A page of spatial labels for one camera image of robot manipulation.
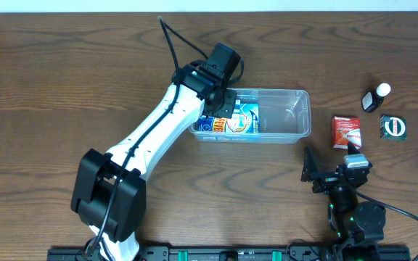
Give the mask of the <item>red Panadol box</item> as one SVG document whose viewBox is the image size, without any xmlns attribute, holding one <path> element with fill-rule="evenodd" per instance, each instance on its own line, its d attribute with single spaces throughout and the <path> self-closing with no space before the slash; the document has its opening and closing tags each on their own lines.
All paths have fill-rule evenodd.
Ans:
<svg viewBox="0 0 418 261">
<path fill-rule="evenodd" d="M 357 149 L 362 147 L 361 121 L 357 117 L 332 118 L 332 148 L 346 149 L 351 142 Z"/>
</svg>

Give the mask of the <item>blue Kool Fever box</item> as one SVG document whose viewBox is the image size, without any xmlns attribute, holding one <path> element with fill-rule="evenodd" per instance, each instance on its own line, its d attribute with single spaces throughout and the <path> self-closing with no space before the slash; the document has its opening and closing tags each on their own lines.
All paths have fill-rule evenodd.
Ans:
<svg viewBox="0 0 418 261">
<path fill-rule="evenodd" d="M 236 100 L 231 118 L 202 116 L 197 122 L 198 131 L 216 133 L 258 133 L 259 105 Z"/>
</svg>

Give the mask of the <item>dark green medicine box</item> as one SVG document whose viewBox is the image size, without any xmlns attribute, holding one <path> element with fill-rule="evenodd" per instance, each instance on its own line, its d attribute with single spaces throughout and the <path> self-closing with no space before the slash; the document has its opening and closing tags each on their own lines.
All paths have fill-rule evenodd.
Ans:
<svg viewBox="0 0 418 261">
<path fill-rule="evenodd" d="M 383 115 L 380 118 L 380 138 L 405 141 L 407 139 L 406 120 L 403 117 Z"/>
</svg>

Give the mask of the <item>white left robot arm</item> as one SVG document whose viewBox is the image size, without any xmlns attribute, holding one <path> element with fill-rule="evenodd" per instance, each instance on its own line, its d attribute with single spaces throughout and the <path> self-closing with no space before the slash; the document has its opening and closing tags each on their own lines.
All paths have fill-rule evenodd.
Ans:
<svg viewBox="0 0 418 261">
<path fill-rule="evenodd" d="M 147 180 L 161 157 L 202 116 L 230 118 L 235 91 L 229 85 L 242 62 L 210 58 L 178 68 L 165 96 L 145 120 L 105 153 L 90 149 L 78 166 L 71 210 L 95 233 L 81 250 L 107 260 L 133 260 L 135 231 L 147 207 Z"/>
</svg>

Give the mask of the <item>dark syrup bottle white cap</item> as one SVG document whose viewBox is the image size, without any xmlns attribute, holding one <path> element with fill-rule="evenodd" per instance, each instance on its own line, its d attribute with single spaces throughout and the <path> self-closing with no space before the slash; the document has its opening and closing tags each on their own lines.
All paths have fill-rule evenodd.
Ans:
<svg viewBox="0 0 418 261">
<path fill-rule="evenodd" d="M 371 113 L 382 105 L 384 98 L 391 92 L 388 83 L 381 83 L 375 90 L 367 92 L 361 99 L 362 108 L 365 112 Z"/>
</svg>

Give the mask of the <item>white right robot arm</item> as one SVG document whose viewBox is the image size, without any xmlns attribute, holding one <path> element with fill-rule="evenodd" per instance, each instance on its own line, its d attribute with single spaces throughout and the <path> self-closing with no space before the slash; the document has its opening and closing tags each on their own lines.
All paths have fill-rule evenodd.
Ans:
<svg viewBox="0 0 418 261">
<path fill-rule="evenodd" d="M 381 260 L 378 242 L 383 240 L 386 210 L 370 200 L 360 202 L 356 189 L 364 185 L 371 162 L 352 144 L 344 163 L 322 172 L 310 148 L 305 149 L 300 180 L 312 183 L 312 192 L 329 199 L 328 219 L 339 240 L 319 250 L 320 260 Z"/>
</svg>

